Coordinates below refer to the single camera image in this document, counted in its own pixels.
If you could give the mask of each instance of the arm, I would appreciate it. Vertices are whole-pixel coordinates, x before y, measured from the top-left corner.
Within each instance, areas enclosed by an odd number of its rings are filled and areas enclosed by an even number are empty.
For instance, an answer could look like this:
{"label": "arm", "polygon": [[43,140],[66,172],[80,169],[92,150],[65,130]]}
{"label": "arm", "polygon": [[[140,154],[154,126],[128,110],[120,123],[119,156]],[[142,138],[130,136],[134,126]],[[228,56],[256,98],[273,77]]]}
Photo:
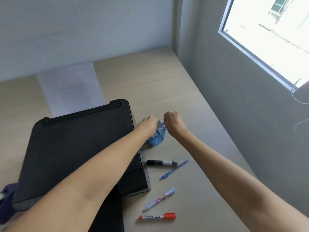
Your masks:
{"label": "arm", "polygon": [[168,132],[192,155],[222,198],[251,231],[309,229],[309,219],[259,180],[201,142],[178,112],[164,114]]}
{"label": "arm", "polygon": [[158,123],[154,117],[141,121],[135,130],[61,181],[8,231],[87,232],[106,196]]}

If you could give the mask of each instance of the window frame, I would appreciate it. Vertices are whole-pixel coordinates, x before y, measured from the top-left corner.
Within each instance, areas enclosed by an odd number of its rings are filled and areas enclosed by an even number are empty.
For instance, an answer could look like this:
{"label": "window frame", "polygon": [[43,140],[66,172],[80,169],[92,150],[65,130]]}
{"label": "window frame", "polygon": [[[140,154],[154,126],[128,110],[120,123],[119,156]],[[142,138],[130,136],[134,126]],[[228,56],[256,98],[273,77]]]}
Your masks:
{"label": "window frame", "polygon": [[294,93],[298,89],[297,85],[294,85],[292,82],[290,82],[288,79],[286,79],[284,76],[282,76],[280,73],[278,73],[272,67],[270,67],[267,63],[265,63],[263,60],[261,60],[259,57],[257,57],[250,50],[245,48],[241,43],[239,43],[237,40],[235,40],[232,36],[230,36],[227,32],[224,31],[224,27],[226,25],[226,22],[227,22],[227,19],[229,17],[233,3],[234,3],[234,0],[228,0],[227,1],[226,8],[225,8],[225,11],[224,11],[224,14],[223,14],[223,17],[222,17],[222,21],[221,21],[218,33],[220,35],[222,35],[230,43],[232,43],[242,53],[244,53],[246,56],[248,56],[253,62],[255,62],[257,65],[259,65],[263,70],[265,70],[273,78],[275,78],[278,82],[280,82],[280,84],[282,84],[290,92]]}

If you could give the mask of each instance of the marker cap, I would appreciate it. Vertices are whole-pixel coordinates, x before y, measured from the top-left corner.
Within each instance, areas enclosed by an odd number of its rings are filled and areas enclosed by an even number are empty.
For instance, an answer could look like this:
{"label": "marker cap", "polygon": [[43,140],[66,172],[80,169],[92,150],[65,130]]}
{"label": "marker cap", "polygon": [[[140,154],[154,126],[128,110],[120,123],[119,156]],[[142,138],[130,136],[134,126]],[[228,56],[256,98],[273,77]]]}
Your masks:
{"label": "marker cap", "polygon": [[176,213],[165,213],[163,219],[176,219]]}

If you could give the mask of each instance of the desk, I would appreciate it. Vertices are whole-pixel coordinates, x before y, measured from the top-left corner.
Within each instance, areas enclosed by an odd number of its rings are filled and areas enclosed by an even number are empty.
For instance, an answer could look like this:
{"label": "desk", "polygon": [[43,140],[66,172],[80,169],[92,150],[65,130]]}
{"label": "desk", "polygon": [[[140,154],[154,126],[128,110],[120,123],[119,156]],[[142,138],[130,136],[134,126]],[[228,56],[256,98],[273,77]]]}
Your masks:
{"label": "desk", "polygon": [[[150,114],[163,119],[166,111],[178,110],[200,140],[253,174],[170,47],[101,60],[94,66],[106,101],[128,100],[137,122]],[[50,111],[35,76],[1,83],[0,96],[0,187],[4,187],[18,180],[32,126],[50,116]],[[190,161],[160,182],[169,168],[148,167],[152,190],[123,199],[126,232],[249,231],[168,133],[160,145],[145,150],[144,155],[145,159]],[[175,212],[175,221],[137,220],[148,203],[170,189],[176,193],[147,214]]]}

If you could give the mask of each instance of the left hand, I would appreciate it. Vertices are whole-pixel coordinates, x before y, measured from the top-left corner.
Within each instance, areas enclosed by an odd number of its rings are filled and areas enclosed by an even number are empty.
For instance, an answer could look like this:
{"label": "left hand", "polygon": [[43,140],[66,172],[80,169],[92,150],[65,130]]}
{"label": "left hand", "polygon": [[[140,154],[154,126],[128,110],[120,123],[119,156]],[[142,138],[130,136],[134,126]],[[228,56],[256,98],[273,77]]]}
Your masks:
{"label": "left hand", "polygon": [[152,137],[159,125],[159,119],[149,116],[144,118],[137,126],[137,128],[144,129],[149,137]]}

